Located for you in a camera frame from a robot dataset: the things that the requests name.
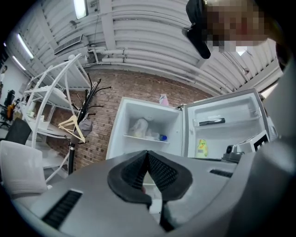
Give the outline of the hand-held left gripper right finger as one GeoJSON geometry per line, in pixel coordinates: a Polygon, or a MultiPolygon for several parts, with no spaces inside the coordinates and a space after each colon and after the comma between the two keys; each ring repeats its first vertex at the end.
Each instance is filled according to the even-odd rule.
{"type": "Polygon", "coordinates": [[[147,152],[148,173],[162,196],[160,226],[167,232],[175,229],[167,207],[169,201],[181,199],[192,185],[192,174],[184,166],[154,151],[147,152]]]}

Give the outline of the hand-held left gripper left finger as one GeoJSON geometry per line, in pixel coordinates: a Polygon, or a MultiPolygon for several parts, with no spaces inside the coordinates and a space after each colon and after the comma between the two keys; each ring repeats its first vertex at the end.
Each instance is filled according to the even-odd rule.
{"type": "Polygon", "coordinates": [[[148,171],[147,151],[137,151],[112,158],[116,162],[107,176],[110,189],[125,202],[151,205],[152,198],[143,190],[148,171]]]}

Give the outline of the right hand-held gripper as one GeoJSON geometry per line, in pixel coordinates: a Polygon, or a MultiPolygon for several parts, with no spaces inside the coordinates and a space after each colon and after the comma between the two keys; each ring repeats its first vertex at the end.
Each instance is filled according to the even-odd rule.
{"type": "Polygon", "coordinates": [[[268,143],[269,136],[266,130],[254,135],[236,145],[229,145],[223,154],[222,160],[239,162],[241,157],[248,153],[256,152],[261,146],[268,143]]]}

